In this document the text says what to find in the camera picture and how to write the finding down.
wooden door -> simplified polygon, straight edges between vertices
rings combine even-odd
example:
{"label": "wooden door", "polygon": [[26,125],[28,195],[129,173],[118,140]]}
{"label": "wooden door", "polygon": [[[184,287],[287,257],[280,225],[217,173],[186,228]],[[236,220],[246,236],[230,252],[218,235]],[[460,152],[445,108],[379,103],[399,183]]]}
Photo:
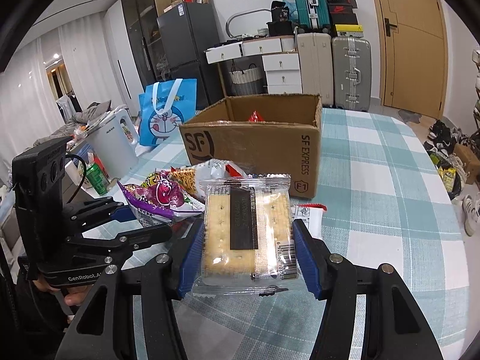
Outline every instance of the wooden door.
{"label": "wooden door", "polygon": [[440,118],[447,46],[439,0],[379,0],[383,104]]}

glass cabinet door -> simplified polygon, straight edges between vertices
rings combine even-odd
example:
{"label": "glass cabinet door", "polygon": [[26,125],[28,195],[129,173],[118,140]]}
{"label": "glass cabinet door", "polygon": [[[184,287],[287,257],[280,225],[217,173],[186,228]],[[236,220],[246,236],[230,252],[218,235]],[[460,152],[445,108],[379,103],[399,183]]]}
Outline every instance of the glass cabinet door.
{"label": "glass cabinet door", "polygon": [[146,47],[146,40],[143,37],[137,0],[121,0],[121,2],[131,52],[143,89],[145,89],[148,85],[156,82],[157,78],[149,61],[148,48]]}
{"label": "glass cabinet door", "polygon": [[160,31],[158,30],[158,14],[155,0],[137,0],[137,4],[143,37],[145,38],[145,44],[155,78],[158,81],[164,81],[165,79],[162,77],[166,77],[167,59],[165,58],[165,51]]}

green can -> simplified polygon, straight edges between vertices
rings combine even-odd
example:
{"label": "green can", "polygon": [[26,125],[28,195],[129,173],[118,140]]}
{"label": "green can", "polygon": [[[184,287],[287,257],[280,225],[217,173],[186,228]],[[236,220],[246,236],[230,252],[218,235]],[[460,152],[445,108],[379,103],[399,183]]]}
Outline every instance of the green can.
{"label": "green can", "polygon": [[109,184],[109,181],[102,172],[102,169],[100,169],[96,163],[91,163],[87,167],[86,177],[99,195],[104,195],[107,193],[107,185]]}

refrigerator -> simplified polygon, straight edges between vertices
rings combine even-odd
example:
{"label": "refrigerator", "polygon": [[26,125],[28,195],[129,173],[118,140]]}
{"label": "refrigerator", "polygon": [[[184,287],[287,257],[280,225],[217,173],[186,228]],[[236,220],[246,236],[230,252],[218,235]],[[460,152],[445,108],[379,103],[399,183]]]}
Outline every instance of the refrigerator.
{"label": "refrigerator", "polygon": [[219,44],[211,4],[181,3],[157,18],[172,79],[197,79],[197,110],[223,98],[216,64],[205,51]]}

blue gripper pad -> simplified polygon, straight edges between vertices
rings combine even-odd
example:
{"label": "blue gripper pad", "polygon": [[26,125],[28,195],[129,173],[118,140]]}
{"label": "blue gripper pad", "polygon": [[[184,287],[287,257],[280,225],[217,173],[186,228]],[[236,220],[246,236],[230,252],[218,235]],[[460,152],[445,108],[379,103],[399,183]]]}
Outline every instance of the blue gripper pad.
{"label": "blue gripper pad", "polygon": [[316,299],[320,299],[322,287],[319,282],[319,272],[314,257],[310,252],[308,244],[303,237],[301,227],[305,227],[303,221],[293,221],[293,237],[295,240],[295,251],[297,253],[298,264],[300,265],[301,273],[307,289],[315,295]]}
{"label": "blue gripper pad", "polygon": [[185,254],[185,258],[180,266],[178,274],[178,295],[183,299],[194,285],[195,276],[200,268],[203,251],[203,236],[205,235],[205,224],[202,221],[201,226],[197,230],[197,234],[193,237],[190,249]]}
{"label": "blue gripper pad", "polygon": [[115,212],[110,215],[112,221],[117,222],[129,222],[136,220],[136,217],[133,212],[131,212],[130,207],[128,204],[119,207],[115,210]]}

